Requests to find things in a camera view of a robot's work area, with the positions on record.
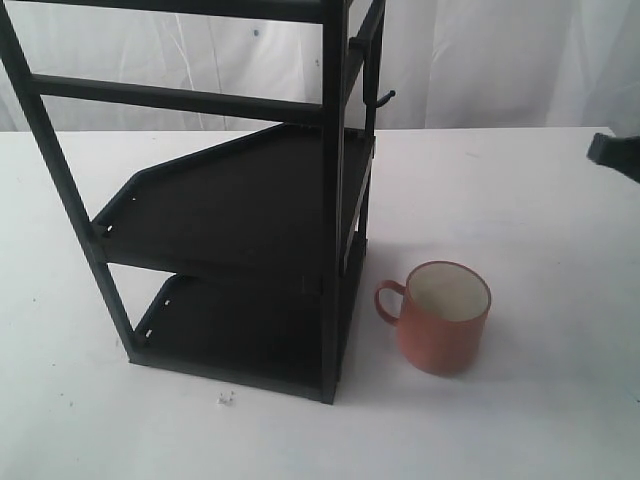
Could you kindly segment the pink mug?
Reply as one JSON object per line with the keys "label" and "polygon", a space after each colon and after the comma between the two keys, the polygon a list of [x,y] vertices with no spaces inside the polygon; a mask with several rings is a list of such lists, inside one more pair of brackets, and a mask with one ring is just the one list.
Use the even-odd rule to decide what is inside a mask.
{"label": "pink mug", "polygon": [[451,261],[416,266],[400,284],[376,286],[378,315],[395,328],[399,350],[415,368],[451,377],[474,363],[492,306],[486,281]]}

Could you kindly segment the white backdrop cloth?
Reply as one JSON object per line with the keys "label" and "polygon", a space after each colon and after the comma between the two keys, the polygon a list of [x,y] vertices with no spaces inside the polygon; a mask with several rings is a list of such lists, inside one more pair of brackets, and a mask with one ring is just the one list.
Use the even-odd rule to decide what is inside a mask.
{"label": "white backdrop cloth", "polygon": [[[317,103],[317,25],[11,2],[37,73]],[[390,1],[380,129],[639,131],[635,1]]]}

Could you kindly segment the black rack hook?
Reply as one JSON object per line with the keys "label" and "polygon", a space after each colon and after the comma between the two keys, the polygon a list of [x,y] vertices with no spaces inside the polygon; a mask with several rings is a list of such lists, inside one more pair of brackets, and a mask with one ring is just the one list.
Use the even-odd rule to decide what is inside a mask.
{"label": "black rack hook", "polygon": [[378,98],[375,102],[375,108],[379,109],[385,106],[392,98],[396,96],[395,90],[389,90],[385,95]]}

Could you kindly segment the black metal shelf rack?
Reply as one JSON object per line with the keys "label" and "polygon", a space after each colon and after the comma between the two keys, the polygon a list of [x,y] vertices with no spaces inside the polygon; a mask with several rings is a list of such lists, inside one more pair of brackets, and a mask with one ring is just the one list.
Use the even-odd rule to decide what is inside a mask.
{"label": "black metal shelf rack", "polygon": [[[367,250],[386,5],[123,1],[123,10],[317,24],[322,99],[301,103],[33,73],[1,59],[129,360],[330,404]],[[47,96],[267,122],[134,174],[89,216]]]}

